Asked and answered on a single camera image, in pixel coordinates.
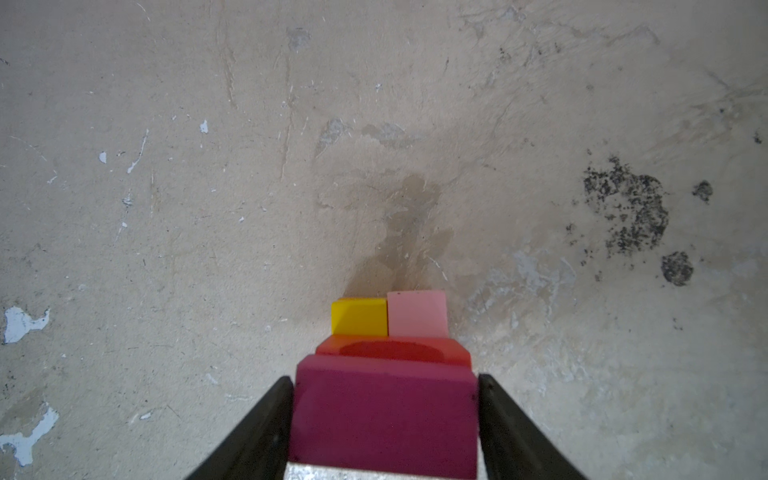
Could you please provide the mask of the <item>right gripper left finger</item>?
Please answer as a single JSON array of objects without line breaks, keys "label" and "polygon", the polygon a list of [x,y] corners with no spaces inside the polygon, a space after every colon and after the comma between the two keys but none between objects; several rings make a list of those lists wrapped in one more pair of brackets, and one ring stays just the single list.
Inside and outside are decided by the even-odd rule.
[{"label": "right gripper left finger", "polygon": [[294,385],[280,377],[188,480],[282,479],[287,467]]}]

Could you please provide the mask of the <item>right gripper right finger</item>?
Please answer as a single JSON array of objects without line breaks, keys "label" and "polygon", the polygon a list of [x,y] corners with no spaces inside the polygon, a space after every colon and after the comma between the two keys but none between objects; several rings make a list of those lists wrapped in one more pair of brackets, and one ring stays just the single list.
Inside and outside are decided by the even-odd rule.
[{"label": "right gripper right finger", "polygon": [[479,383],[479,438],[490,479],[577,479],[579,471],[493,376]]}]

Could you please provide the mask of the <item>magenta wood block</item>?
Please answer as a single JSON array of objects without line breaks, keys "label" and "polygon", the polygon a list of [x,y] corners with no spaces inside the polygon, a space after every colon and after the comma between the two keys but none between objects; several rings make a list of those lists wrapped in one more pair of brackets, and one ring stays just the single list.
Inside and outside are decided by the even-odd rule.
[{"label": "magenta wood block", "polygon": [[465,367],[309,355],[297,366],[289,459],[474,479],[478,381]]}]

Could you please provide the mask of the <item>red arch block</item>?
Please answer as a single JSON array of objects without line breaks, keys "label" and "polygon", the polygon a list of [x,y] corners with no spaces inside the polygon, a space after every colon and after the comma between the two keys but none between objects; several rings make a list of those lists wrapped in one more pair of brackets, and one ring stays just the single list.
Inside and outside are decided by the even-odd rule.
[{"label": "red arch block", "polygon": [[470,352],[450,338],[331,335],[317,355],[438,363],[472,368]]}]

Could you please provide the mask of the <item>yellow wood block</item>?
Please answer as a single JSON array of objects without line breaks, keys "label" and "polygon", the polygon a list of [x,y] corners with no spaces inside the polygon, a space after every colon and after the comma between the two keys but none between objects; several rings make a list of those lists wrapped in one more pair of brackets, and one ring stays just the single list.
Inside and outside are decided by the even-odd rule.
[{"label": "yellow wood block", "polygon": [[331,304],[331,334],[388,336],[385,298],[342,298]]}]

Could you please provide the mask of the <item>pink wood block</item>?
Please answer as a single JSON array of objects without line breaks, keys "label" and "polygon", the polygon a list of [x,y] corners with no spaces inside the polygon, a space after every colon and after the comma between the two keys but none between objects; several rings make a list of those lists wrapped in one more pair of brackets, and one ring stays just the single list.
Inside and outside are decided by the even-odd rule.
[{"label": "pink wood block", "polygon": [[387,315],[388,333],[391,337],[450,337],[444,291],[389,292]]}]

